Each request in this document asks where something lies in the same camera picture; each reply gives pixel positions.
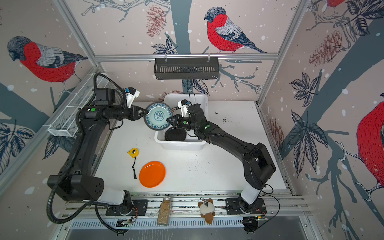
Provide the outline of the black round plate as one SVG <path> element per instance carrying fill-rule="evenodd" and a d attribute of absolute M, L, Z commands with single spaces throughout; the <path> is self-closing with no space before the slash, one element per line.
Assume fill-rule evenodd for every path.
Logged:
<path fill-rule="evenodd" d="M 165 140 L 171 142 L 183 142 L 187 137 L 187 132 L 184 129 L 172 127 L 166 130 Z"/>

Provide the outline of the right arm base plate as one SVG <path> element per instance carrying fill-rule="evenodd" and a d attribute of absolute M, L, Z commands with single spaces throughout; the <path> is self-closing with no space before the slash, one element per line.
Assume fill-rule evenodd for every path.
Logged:
<path fill-rule="evenodd" d="M 246 203 L 242 198 L 225 199 L 224 209 L 228 215 L 266 215 L 266 205 L 262 198 L 257 198 L 252 204 Z"/>

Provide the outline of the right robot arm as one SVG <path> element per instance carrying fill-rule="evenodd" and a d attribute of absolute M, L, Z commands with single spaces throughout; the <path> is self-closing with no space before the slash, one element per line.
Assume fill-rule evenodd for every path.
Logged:
<path fill-rule="evenodd" d="M 167 118 L 173 127 L 193 131 L 199 140 L 213 144 L 235 156 L 242 164 L 247 185 L 239 196 L 239 211 L 250 214 L 256 210 L 256 201 L 276 166 L 267 147 L 242 141 L 205 117 L 200 104 L 187 107 L 185 114 Z"/>

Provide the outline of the teal floral patterned plate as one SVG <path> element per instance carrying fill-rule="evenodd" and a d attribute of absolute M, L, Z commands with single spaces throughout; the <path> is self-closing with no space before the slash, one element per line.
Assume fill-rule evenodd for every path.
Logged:
<path fill-rule="evenodd" d="M 152 103 L 146 108 L 145 124 L 152 130 L 162 131 L 169 127 L 168 118 L 172 117 L 171 108 L 164 103 Z"/>

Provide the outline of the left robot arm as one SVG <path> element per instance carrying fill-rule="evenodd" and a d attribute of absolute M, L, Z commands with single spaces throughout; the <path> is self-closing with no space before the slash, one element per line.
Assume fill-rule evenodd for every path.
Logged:
<path fill-rule="evenodd" d="M 102 178 L 92 174 L 97 145 L 110 120 L 137 121 L 146 113 L 145 109 L 133 105 L 140 95 L 138 90 L 132 87 L 123 90 L 120 105 L 116 104 L 116 94 L 114 89 L 95 89 L 94 99 L 78 112 L 75 121 L 79 132 L 69 158 L 57 175 L 48 178 L 47 184 L 52 189 L 50 203 L 54 196 L 64 201 L 97 202 L 111 206 L 126 202 L 126 191 L 108 187 Z"/>

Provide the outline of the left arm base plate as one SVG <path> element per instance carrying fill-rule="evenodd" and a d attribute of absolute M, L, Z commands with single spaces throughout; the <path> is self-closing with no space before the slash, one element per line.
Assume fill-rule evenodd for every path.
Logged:
<path fill-rule="evenodd" d="M 125 217 L 125 216 L 145 216 L 148 207 L 148 200 L 124 201 L 121 205 L 108 206 L 106 216 Z"/>

